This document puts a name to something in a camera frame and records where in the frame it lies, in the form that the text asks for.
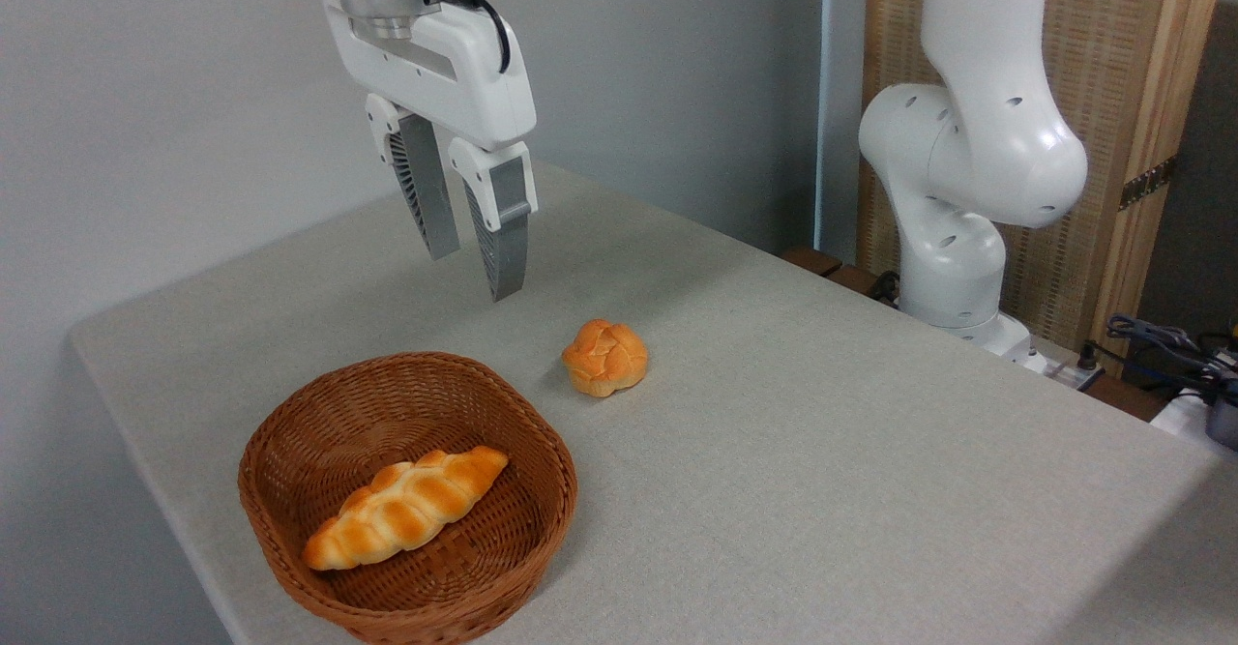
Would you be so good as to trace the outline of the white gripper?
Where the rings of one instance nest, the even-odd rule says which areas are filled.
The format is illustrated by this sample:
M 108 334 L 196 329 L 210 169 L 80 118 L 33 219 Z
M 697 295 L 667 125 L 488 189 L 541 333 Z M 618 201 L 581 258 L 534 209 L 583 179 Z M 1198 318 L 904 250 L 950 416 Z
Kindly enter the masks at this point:
M 345 71 L 371 93 L 371 137 L 430 258 L 459 249 L 436 124 L 458 135 L 448 158 L 467 186 L 491 300 L 513 296 L 525 279 L 529 217 L 539 212 L 519 142 L 539 116 L 513 27 L 478 0 L 323 2 Z

